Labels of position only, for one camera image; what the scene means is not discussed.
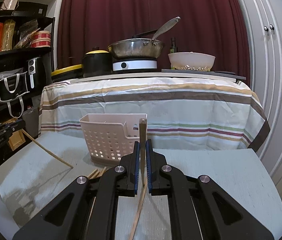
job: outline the yellow lid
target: yellow lid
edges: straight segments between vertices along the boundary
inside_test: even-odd
[[[65,68],[61,68],[61,69],[57,69],[57,70],[51,72],[51,76],[55,76],[55,75],[58,75],[58,74],[61,74],[61,73],[65,73],[65,72],[68,72],[68,71],[71,71],[71,70],[76,70],[76,69],[79,69],[79,68],[82,68],[82,64],[74,65],[74,66],[70,66],[70,67],[65,67]]]
[[[90,52],[88,52],[86,54],[94,54],[94,53],[109,53],[109,52],[106,51],[106,50],[93,50],[93,51],[90,51]]]

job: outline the pink plastic basket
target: pink plastic basket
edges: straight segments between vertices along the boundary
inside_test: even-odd
[[[87,114],[81,128],[93,162],[115,166],[139,141],[140,118],[147,114]]]

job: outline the white table surface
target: white table surface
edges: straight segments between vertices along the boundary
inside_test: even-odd
[[[39,143],[74,166],[69,169],[34,143],[30,143],[0,166],[0,194],[19,226],[24,225],[76,177],[88,175],[95,167],[84,139],[54,132],[43,133]],[[186,151],[156,149],[168,164],[185,175],[209,175],[229,195],[267,227],[275,240],[282,236],[282,201],[262,163],[253,150]],[[120,197],[117,240],[128,239],[139,194]],[[166,196],[145,196],[134,239],[171,239]]]

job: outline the maroon curtain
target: maroon curtain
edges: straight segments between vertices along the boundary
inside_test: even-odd
[[[62,0],[58,68],[80,64],[92,47],[107,49],[176,16],[181,21],[158,38],[165,43],[160,69],[170,68],[167,54],[175,37],[179,51],[214,55],[212,70],[235,72],[250,84],[247,32],[238,0]]]

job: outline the shelving unit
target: shelving unit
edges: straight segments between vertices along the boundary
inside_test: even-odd
[[[51,48],[49,47],[22,48],[22,49],[12,49],[12,50],[7,50],[7,51],[0,51],[0,64],[4,64],[4,62],[10,61],[10,60],[39,57],[49,52],[51,52]]]
[[[18,10],[12,12],[11,15],[6,15],[6,11],[0,11],[0,22],[4,22],[8,19],[12,19],[16,22],[15,30],[18,30],[20,25],[31,21],[33,19],[37,19],[38,28],[40,30],[44,30],[49,25],[51,26],[51,47],[40,47],[40,48],[22,48],[22,49],[12,49],[8,51],[0,51],[0,72],[13,70],[21,67],[27,66],[27,60],[30,60],[34,57],[42,57],[44,55],[49,54],[51,69],[54,70],[54,54],[53,54],[53,40],[54,40],[54,26],[55,26],[55,18],[46,17],[45,11],[47,6],[43,6],[42,10],[35,10],[38,4],[31,2],[19,2]],[[25,94],[22,99],[26,105],[31,105],[32,97],[38,96],[42,93],[42,91],[35,90]],[[18,109],[17,104],[19,104],[19,100],[15,100],[11,102],[12,108]],[[0,117],[8,114],[8,107],[6,104],[0,104]]]

